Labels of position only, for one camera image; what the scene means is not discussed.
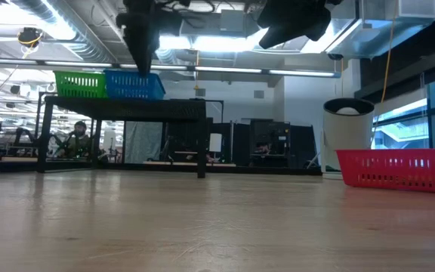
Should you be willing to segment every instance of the person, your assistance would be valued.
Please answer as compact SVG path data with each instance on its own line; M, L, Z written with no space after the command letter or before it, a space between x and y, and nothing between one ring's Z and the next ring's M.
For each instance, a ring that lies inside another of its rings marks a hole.
M70 133L69 138L67 138L66 142L68 143L68 147L66 149L67 152L65 152L65 150L61 150L58 153L58 156L66 156L69 158L73 158L77 155L80 156L87 156L88 155L88 151L83 153L83 154L79 154L79 150L80 149L87 149L89 147L89 145L91 144L91 139L90 137L86 134L87 132L87 125L85 124L85 122L83 121L78 121L77 123L75 123L75 125L73 126L74 130L72 133Z

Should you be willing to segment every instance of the black table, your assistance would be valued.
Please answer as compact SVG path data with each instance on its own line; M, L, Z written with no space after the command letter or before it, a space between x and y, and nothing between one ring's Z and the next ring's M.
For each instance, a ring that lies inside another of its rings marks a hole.
M38 168L46 170L46 153L50 140L53 106L59 106L97 121L95 139L100 139L103 120L132 122L197 122L198 123L198 178L205 178L206 167L206 111L203 100L110 100L106 98L46 97L42 135L39 141ZM98 168L100 141L93 141L92 168Z

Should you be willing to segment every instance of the red basket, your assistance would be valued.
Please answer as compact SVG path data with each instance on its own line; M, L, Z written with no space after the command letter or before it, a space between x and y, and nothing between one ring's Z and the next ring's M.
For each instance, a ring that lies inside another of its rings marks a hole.
M435 193L435 149L337 150L337 154L346 185Z

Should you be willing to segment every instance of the table leg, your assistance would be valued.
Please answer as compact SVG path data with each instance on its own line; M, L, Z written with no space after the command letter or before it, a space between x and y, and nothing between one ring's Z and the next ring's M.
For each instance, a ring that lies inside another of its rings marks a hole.
M91 167L98 168L98 151L100 151L100 133L102 131L102 120L97 120L95 128L93 146L91 151Z
M205 139L206 139L206 119L201 119L198 122L199 136L197 139L197 178L205 178Z
M50 127L53 116L53 104L46 103L45 116L43 117L42 135L39 137L38 143L38 173L45 173L46 168L46 153L48 152L48 144L50 143Z

